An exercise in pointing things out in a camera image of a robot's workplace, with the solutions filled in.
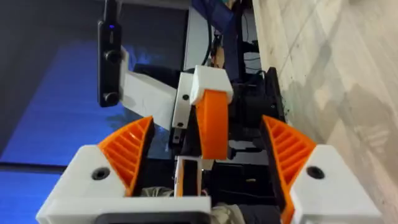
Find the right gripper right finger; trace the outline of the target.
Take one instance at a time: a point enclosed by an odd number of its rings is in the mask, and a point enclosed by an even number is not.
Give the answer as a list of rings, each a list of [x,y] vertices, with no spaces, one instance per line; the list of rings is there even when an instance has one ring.
[[[331,145],[263,116],[261,137],[269,157],[280,222],[382,223],[382,214]]]

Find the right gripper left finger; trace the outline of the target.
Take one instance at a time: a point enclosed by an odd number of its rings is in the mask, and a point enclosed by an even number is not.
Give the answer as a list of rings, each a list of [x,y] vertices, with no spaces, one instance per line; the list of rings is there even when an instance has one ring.
[[[80,147],[48,198],[133,196],[142,185],[153,135],[153,117],[148,116],[121,127],[98,144]]]

